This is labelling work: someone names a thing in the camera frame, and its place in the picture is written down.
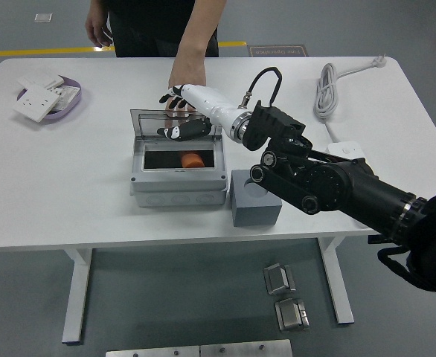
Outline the person's right hand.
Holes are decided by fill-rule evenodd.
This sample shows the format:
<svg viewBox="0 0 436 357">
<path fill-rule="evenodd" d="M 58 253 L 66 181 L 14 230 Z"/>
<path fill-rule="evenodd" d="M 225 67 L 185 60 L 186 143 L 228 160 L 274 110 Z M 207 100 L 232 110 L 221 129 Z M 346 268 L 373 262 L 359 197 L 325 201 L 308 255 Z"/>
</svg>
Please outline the person's right hand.
<svg viewBox="0 0 436 357">
<path fill-rule="evenodd" d="M 89 40 L 95 47 L 109 47 L 113 43 L 112 32 L 108 26 L 109 15 L 101 7 L 91 7 L 86 17 L 85 29 Z"/>
</svg>

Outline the person's left hand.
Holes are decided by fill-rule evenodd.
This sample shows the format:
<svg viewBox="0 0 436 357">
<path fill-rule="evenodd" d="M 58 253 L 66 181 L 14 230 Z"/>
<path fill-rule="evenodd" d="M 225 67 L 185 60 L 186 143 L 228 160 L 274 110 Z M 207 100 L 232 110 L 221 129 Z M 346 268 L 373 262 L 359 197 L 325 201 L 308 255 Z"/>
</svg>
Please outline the person's left hand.
<svg viewBox="0 0 436 357">
<path fill-rule="evenodd" d="M 173 63 L 172 71 L 168 81 L 168 86 L 180 86 L 185 84 L 193 84 L 199 86 L 206 85 L 205 64 L 202 61 L 197 63 L 184 62 Z"/>
</svg>

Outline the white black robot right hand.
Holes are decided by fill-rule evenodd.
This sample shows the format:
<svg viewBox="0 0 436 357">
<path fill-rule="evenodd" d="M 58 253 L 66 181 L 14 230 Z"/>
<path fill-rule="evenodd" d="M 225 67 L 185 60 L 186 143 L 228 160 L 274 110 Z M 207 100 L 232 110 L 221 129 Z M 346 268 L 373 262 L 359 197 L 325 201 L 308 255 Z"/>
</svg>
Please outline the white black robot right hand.
<svg viewBox="0 0 436 357">
<path fill-rule="evenodd" d="M 216 89 L 193 84 L 173 86 L 159 102 L 165 103 L 170 98 L 173 98 L 170 103 L 172 108 L 188 104 L 207 117 L 212 125 L 221 126 L 231 140 L 240 144 L 243 142 L 245 130 L 241 129 L 249 121 L 250 111 L 240 109 Z"/>
</svg>

